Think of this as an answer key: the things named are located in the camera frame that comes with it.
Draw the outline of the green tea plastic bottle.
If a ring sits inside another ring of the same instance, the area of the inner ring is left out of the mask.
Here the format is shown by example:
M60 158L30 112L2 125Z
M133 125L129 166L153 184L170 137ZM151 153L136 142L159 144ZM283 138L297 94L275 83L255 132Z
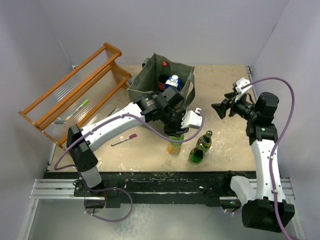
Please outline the green tea plastic bottle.
M184 134L181 134L180 136L170 136L171 140L175 141L182 141L184 140L185 136ZM178 156L181 152L182 143L172 142L170 141L167 147L167 152L172 156Z

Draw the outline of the blue yellow juice carton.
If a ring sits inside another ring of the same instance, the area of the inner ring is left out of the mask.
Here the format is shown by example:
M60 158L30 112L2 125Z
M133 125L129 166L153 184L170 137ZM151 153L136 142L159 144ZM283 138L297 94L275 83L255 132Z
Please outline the blue yellow juice carton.
M178 91L182 89L182 79L178 75L171 75L165 82L165 89L175 87Z

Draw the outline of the cola glass bottle red cap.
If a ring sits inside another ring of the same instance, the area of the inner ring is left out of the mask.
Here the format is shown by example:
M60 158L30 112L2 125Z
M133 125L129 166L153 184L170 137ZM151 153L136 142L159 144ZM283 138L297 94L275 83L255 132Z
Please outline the cola glass bottle red cap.
M160 75L158 77L158 89L160 92L165 90L165 83L171 75L171 67L167 61L161 63Z

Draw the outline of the green canvas bag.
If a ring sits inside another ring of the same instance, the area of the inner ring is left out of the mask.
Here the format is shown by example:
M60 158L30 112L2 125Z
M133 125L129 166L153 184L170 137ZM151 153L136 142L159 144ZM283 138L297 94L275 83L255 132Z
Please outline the green canvas bag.
M180 91L172 87L163 92L159 91L158 78L163 61L170 64L170 76L177 75L182 79ZM187 107L194 100L195 87L189 89L191 84L195 84L194 69L194 66L173 62L155 53L152 57L146 58L142 70L129 79L130 87L127 90L129 99L138 104L145 122L151 123L151 126L160 133L165 134L162 123L165 113L178 110L187 112Z

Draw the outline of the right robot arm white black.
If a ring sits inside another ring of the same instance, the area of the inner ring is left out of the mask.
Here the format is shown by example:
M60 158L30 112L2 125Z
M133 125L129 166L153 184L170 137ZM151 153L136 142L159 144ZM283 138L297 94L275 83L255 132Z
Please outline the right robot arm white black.
M239 115L247 121L246 135L255 159L256 187L252 187L245 173L228 171L222 190L228 196L236 194L240 200L242 224L246 228L280 233L295 215L295 207L287 203L278 168L276 143L279 138L273 119L279 99L270 92L261 93L256 103L248 102L246 93L230 92L224 96L221 103L211 106L221 119Z

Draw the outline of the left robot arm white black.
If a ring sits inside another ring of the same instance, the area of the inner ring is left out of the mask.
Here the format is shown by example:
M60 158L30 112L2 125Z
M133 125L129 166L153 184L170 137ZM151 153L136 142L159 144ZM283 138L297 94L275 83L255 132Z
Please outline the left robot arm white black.
M94 152L110 139L154 121L163 123L168 136L186 133L188 128L182 128L185 100L176 88L169 87L164 92L143 93L119 112L92 125L83 128L76 124L71 126L67 134L67 151L85 184L85 190L91 196L98 196L105 187Z

